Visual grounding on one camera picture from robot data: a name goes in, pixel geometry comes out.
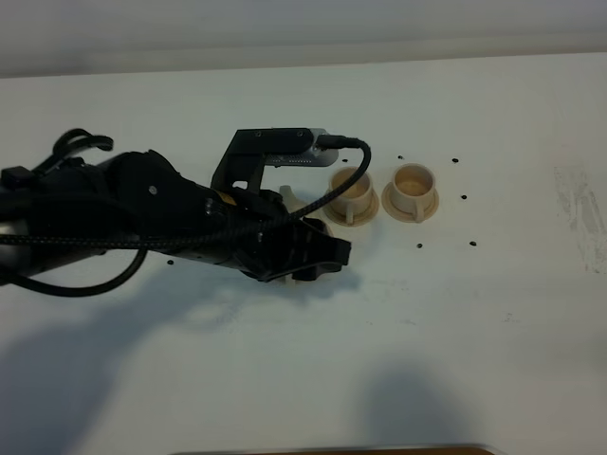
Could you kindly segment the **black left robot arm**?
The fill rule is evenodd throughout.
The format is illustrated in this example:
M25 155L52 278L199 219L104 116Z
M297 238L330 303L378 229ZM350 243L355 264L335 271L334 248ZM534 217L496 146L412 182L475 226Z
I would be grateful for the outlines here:
M259 282L310 282L338 272L351 245L314 217L322 202L292 209L261 182L268 166L326 167L351 145L322 129L240 130L202 186L152 150L87 164L84 151L111 152L114 142L70 130L37 167L1 172L1 281L49 296L92 297L128 281L151 252L236 269ZM38 280L118 249L136 255L108 282L65 287Z

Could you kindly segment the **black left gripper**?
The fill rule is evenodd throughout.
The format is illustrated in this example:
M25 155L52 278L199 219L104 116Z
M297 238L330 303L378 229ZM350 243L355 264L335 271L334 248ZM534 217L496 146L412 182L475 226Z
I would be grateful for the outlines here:
M206 190L203 233L221 236L203 245L203 262L239 270L260 282L288 275L313 282L348 265L350 242L334 237L323 220L288 216L283 197L274 191Z

